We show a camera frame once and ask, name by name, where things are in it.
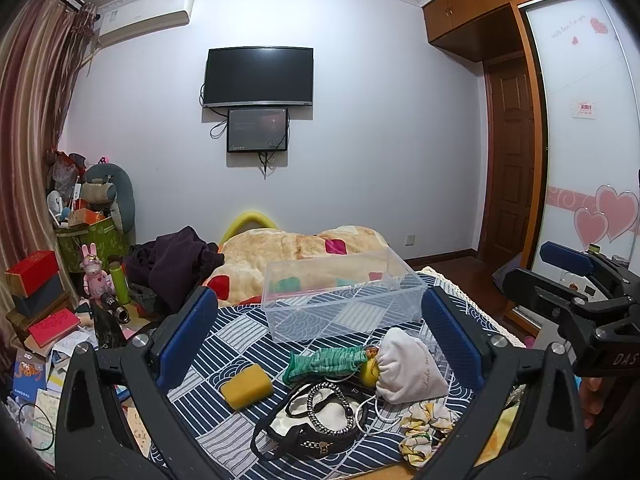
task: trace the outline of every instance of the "pink square patch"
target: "pink square patch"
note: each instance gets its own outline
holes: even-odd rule
[[[346,254],[347,245],[344,240],[325,240],[324,250],[329,254]]]

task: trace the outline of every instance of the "green knit glove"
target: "green knit glove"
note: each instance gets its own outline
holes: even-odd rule
[[[345,377],[356,373],[360,365],[367,361],[364,347],[321,348],[313,355],[297,355],[293,352],[289,357],[289,366],[282,376],[282,381],[291,386],[308,376]]]

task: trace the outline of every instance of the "curtain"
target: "curtain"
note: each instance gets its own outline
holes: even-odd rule
[[[79,12],[59,0],[29,0],[0,42],[0,271],[36,250],[55,250],[46,205],[47,153],[58,145],[96,8]],[[0,278],[0,370],[13,365],[15,333],[5,315],[14,307]]]

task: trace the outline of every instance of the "white wall-mounted air conditioner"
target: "white wall-mounted air conditioner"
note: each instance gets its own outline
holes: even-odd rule
[[[107,12],[100,27],[100,46],[108,46],[162,28],[186,25],[194,0],[137,0]]]

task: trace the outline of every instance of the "white drawstring pouch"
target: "white drawstring pouch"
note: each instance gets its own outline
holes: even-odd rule
[[[376,356],[376,395],[391,404],[435,399],[449,393],[427,346],[400,328],[390,328]]]

